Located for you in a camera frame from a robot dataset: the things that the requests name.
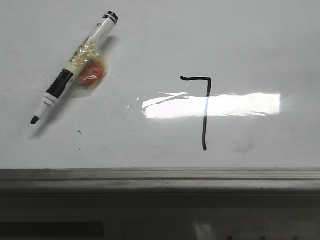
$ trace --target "whiteboard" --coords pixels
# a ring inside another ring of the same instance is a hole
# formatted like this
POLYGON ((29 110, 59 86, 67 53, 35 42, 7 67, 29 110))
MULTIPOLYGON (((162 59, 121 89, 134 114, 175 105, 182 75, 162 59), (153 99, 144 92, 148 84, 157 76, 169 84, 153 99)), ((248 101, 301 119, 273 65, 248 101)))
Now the whiteboard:
POLYGON ((319 168, 320 2, 0 2, 0 169, 319 168), (30 120, 107 11, 107 76, 30 120), (211 78, 183 81, 184 77, 211 78), (207 106, 207 150, 203 148, 207 106))

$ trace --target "black marker grip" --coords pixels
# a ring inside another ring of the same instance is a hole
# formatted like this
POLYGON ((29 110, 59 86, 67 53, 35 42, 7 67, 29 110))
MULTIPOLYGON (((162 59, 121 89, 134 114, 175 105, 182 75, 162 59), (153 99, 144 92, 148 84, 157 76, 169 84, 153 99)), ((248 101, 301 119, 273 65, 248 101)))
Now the black marker grip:
POLYGON ((51 94, 55 98, 59 98, 61 94, 64 92, 66 85, 70 81, 74 74, 67 69, 62 69, 59 76, 55 79, 53 84, 46 91, 48 94, 51 94))

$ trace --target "handwritten number 7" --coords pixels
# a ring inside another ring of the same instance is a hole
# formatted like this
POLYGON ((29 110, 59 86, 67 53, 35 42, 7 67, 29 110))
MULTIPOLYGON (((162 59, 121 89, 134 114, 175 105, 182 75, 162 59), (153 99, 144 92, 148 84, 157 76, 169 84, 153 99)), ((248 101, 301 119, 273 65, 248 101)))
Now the handwritten number 7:
POLYGON ((211 85, 212 85, 211 78, 203 77, 203 76, 198 76, 198 77, 181 76, 180 79, 183 81, 205 80, 208 83, 206 88, 206 95, 205 95, 206 102, 205 102, 205 109, 203 114, 203 127, 202 127, 202 148, 204 151, 206 151, 207 150, 206 133, 207 133, 208 105, 209 105, 209 97, 210 97, 210 91, 211 91, 211 85))

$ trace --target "red object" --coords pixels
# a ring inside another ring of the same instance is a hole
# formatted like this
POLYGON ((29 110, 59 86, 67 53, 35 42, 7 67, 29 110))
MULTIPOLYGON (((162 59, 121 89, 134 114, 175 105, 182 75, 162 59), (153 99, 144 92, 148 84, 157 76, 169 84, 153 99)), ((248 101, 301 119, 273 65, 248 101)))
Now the red object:
POLYGON ((91 59, 76 80, 80 85, 89 87, 103 77, 104 71, 105 69, 101 62, 91 59))

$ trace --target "metal ledge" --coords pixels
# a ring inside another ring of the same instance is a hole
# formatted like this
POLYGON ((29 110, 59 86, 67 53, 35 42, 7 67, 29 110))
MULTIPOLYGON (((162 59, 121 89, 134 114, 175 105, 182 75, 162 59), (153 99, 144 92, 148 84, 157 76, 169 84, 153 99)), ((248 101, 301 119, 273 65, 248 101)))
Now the metal ledge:
POLYGON ((1 196, 320 194, 320 168, 0 170, 1 196))

